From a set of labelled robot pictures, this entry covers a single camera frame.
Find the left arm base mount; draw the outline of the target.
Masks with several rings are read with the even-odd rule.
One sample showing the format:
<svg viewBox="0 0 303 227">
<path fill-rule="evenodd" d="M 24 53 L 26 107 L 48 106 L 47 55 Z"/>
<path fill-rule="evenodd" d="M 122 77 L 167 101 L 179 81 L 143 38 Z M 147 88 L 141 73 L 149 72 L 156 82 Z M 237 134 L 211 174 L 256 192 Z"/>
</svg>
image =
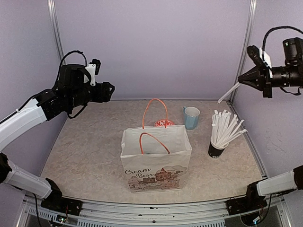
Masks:
<svg viewBox="0 0 303 227">
<path fill-rule="evenodd" d="M 83 202 L 80 200 L 62 197 L 58 201 L 42 200 L 41 207 L 67 215 L 79 216 L 82 204 Z"/>
</svg>

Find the single white straw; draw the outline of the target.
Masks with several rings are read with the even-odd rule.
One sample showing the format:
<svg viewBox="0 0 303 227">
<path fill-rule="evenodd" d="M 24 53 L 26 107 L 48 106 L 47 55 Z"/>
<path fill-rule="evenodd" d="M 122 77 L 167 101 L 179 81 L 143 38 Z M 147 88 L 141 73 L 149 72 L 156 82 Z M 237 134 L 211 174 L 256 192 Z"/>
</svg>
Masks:
<svg viewBox="0 0 303 227">
<path fill-rule="evenodd" d="M 222 97 L 217 101 L 220 104 L 225 98 L 227 98 L 233 91 L 235 91 L 241 84 L 237 82 L 233 87 L 231 87 Z"/>
</svg>

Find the black cup holding straws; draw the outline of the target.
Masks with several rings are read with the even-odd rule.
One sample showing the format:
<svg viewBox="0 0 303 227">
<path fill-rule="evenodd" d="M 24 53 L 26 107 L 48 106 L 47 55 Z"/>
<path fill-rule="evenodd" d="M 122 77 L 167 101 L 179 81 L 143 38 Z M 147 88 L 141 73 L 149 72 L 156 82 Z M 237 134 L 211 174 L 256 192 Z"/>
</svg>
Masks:
<svg viewBox="0 0 303 227">
<path fill-rule="evenodd" d="M 227 143 L 223 147 L 218 147 L 218 146 L 214 145 L 212 141 L 210 141 L 209 148 L 208 148 L 208 155 L 211 158 L 219 158 L 228 145 L 229 144 Z"/>
</svg>

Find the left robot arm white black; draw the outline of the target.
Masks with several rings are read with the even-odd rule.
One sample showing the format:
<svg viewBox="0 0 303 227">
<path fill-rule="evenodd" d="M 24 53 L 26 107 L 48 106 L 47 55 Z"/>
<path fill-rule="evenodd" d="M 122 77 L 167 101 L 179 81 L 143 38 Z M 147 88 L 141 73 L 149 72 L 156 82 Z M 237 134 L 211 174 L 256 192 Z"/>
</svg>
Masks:
<svg viewBox="0 0 303 227">
<path fill-rule="evenodd" d="M 68 118 L 74 119 L 78 115 L 73 115 L 72 111 L 78 106 L 85 109 L 89 102 L 109 102 L 115 86 L 109 82 L 95 81 L 100 65 L 100 62 L 93 60 L 88 65 L 60 66 L 53 88 L 33 95 L 14 113 L 1 120 L 0 148 L 4 149 L 25 132 L 63 112 L 67 113 Z M 53 180 L 25 171 L 3 153 L 0 155 L 0 181 L 47 200 L 56 210 L 66 206 L 66 199 Z"/>
</svg>

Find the white paper takeout bag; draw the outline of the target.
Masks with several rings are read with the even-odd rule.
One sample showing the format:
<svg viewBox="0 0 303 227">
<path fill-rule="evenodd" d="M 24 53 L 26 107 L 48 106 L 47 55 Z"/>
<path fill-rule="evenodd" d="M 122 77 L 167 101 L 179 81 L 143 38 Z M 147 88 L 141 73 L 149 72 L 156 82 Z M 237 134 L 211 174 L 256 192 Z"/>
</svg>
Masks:
<svg viewBox="0 0 303 227">
<path fill-rule="evenodd" d="M 184 125 L 128 128 L 123 131 L 121 148 L 120 158 L 131 192 L 184 187 L 192 153 Z"/>
</svg>

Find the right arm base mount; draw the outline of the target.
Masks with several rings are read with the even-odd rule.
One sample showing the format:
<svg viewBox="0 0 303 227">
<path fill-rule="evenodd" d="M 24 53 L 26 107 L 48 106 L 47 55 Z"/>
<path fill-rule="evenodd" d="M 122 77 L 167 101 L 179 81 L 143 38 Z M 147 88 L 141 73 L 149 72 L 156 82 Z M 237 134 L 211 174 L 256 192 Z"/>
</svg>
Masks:
<svg viewBox="0 0 303 227">
<path fill-rule="evenodd" d="M 226 201 L 229 215 L 241 214 L 253 210 L 258 210 L 267 206 L 265 197 L 249 200 L 246 196 L 240 198 L 230 198 Z"/>
</svg>

